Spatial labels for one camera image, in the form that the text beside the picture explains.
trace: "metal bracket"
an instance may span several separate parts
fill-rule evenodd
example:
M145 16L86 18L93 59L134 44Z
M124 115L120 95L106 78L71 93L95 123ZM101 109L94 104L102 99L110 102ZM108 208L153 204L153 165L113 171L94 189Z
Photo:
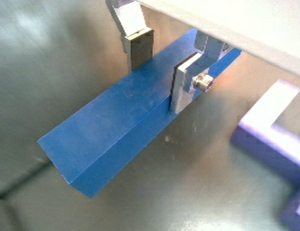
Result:
M106 0L106 6L120 29L132 72L153 57L154 30L146 27L140 3L133 0Z
M172 89L170 109L178 114L193 102L197 89L208 92L214 78L208 75L209 67L232 50L229 45L202 32L197 32L193 54L177 67Z

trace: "purple object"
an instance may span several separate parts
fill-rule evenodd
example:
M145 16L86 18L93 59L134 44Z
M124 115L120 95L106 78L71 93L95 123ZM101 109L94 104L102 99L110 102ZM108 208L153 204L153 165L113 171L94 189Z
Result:
M300 136L275 124L300 88L279 80L244 116L232 142L300 188Z
M281 222L293 231L300 231L300 191L293 196L288 207L281 213Z

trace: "bolt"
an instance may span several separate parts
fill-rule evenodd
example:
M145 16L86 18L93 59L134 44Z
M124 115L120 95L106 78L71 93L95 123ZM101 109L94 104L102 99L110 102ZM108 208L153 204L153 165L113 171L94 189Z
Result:
M204 92L208 92L213 86L214 79L202 72L194 77L194 88L200 88Z

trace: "blue foam block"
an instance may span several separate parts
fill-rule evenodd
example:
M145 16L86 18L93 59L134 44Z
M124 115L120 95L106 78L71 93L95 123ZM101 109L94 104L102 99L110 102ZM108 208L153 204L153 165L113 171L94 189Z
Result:
M89 197L177 116L169 110L173 73L196 52L194 36L196 30L184 34L38 141L67 183ZM233 49L209 74L216 77L240 54Z

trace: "white panel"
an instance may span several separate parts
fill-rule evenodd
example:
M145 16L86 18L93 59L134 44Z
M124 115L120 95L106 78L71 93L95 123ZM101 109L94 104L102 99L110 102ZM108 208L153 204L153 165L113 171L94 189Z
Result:
M300 76L300 0L138 0Z

